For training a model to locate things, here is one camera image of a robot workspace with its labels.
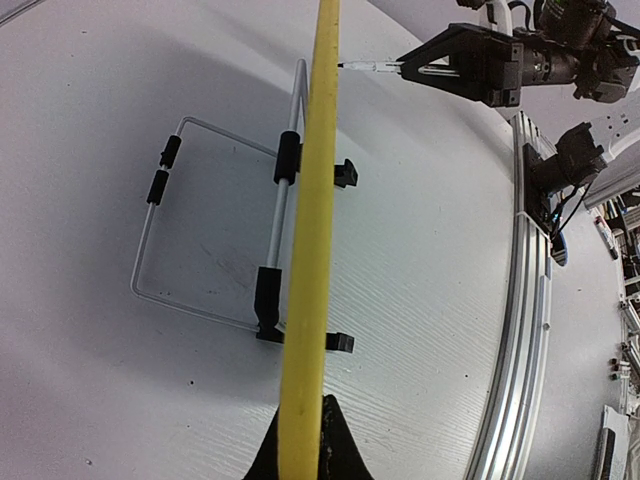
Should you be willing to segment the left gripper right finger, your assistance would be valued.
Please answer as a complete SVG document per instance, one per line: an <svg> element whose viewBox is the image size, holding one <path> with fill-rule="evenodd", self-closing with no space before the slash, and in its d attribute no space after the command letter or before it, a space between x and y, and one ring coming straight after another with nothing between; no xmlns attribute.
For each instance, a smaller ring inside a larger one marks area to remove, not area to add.
<svg viewBox="0 0 640 480"><path fill-rule="evenodd" d="M318 478L373 479L334 395L323 397Z"/></svg>

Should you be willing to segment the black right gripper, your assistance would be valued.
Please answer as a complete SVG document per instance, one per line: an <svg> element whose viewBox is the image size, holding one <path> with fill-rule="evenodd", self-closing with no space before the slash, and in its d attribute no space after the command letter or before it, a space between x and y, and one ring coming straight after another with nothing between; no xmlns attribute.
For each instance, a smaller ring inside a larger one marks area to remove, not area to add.
<svg viewBox="0 0 640 480"><path fill-rule="evenodd" d="M516 40L525 86L572 84L576 99L606 104L639 88L639 29L608 1L481 1L479 10L494 31L450 24L397 59L401 78L467 100L513 100Z"/></svg>

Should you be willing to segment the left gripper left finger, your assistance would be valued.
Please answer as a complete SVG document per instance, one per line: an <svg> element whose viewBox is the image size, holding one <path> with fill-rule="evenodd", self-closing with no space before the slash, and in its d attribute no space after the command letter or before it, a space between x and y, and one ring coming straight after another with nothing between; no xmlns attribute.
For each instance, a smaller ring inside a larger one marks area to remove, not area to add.
<svg viewBox="0 0 640 480"><path fill-rule="evenodd" d="M269 425L266 435L252 463L252 478L257 480L278 480L278 420L279 410Z"/></svg>

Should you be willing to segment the yellow framed small whiteboard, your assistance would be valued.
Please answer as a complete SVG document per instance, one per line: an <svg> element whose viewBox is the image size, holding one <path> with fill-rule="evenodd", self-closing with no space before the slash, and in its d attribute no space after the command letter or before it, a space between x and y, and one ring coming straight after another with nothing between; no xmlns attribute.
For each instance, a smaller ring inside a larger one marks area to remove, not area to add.
<svg viewBox="0 0 640 480"><path fill-rule="evenodd" d="M329 306L340 4L319 4L302 149L278 419L282 479L318 475Z"/></svg>

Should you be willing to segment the white marker pen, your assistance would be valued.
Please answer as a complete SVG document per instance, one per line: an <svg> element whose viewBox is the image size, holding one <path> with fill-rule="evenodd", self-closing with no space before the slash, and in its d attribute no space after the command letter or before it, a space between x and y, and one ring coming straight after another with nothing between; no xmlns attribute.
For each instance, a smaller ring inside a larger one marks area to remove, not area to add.
<svg viewBox="0 0 640 480"><path fill-rule="evenodd" d="M337 66L340 69L376 72L376 73L395 73L401 72L401 62L382 62L382 61L348 61L339 62Z"/></svg>

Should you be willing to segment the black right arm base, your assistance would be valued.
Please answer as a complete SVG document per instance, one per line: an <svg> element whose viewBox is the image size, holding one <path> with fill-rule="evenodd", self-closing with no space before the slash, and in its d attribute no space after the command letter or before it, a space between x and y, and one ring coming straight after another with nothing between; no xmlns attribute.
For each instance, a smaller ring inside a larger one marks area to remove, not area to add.
<svg viewBox="0 0 640 480"><path fill-rule="evenodd" d="M524 168L524 210L551 242L550 254L561 267L568 263L566 242L556 230L563 207L552 206L552 196L569 186L561 172L557 154L543 160L530 144L522 147Z"/></svg>

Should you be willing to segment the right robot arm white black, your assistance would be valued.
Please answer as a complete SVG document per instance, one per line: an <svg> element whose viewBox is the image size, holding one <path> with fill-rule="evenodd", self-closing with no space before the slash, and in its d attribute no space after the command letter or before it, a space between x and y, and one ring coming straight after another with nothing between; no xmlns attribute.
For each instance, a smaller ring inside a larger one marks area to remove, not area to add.
<svg viewBox="0 0 640 480"><path fill-rule="evenodd" d="M525 87L572 84L576 99L606 104L639 87L639 31L607 1L537 1L522 28L511 23L514 1L463 5L485 10L486 23L452 23L399 57L404 80L492 108L518 106ZM590 183L638 139L639 122L626 114L583 122L531 167L536 187L551 195Z"/></svg>

